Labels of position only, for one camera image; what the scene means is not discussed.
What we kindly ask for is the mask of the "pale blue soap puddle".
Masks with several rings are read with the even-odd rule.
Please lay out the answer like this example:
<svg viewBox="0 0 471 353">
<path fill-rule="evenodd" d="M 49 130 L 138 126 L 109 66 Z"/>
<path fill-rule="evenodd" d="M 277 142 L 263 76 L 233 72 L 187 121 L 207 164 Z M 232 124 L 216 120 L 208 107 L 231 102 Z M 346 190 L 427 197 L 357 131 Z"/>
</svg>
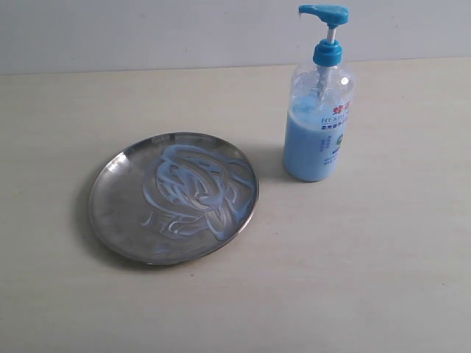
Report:
<svg viewBox="0 0 471 353">
<path fill-rule="evenodd" d="M 176 241 L 208 231 L 218 241 L 232 236 L 255 200 L 251 165 L 217 151 L 186 144 L 167 146 L 147 168 L 143 196 L 159 214 L 143 223 Z"/>
</svg>

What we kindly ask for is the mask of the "round stainless steel plate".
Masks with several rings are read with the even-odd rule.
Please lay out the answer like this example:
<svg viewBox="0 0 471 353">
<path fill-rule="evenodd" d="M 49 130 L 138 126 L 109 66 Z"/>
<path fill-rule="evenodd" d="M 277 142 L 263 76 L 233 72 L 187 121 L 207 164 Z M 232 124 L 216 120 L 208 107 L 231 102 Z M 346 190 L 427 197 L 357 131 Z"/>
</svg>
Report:
<svg viewBox="0 0 471 353">
<path fill-rule="evenodd" d="M 250 165 L 247 156 L 237 146 L 197 132 L 173 132 L 157 135 L 128 146 L 112 158 L 100 171 L 91 188 L 88 218 L 94 235 L 111 251 L 127 259 L 147 265 L 176 265 L 211 254 L 234 239 L 249 223 L 257 204 L 255 200 L 247 217 L 225 241 L 218 241 L 208 231 L 176 241 L 159 232 L 157 227 L 145 227 L 149 215 L 159 213 L 143 196 L 142 182 L 149 165 L 172 144 L 198 146 L 217 151 L 229 158 L 241 158 Z"/>
</svg>

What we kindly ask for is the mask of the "blue soap pump bottle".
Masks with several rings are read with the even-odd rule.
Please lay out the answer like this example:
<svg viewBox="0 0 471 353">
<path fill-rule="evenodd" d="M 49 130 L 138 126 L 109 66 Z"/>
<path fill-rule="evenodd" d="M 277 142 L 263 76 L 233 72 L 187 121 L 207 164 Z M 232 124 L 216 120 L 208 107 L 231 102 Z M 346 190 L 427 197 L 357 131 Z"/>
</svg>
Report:
<svg viewBox="0 0 471 353">
<path fill-rule="evenodd" d="M 336 29 L 348 22 L 349 10 L 303 4 L 298 13 L 316 16 L 327 25 L 327 34 L 315 46 L 312 60 L 297 66 L 292 75 L 283 166 L 298 180 L 318 182 L 336 167 L 353 102 L 355 79 L 341 66 L 343 49 L 336 39 Z"/>
</svg>

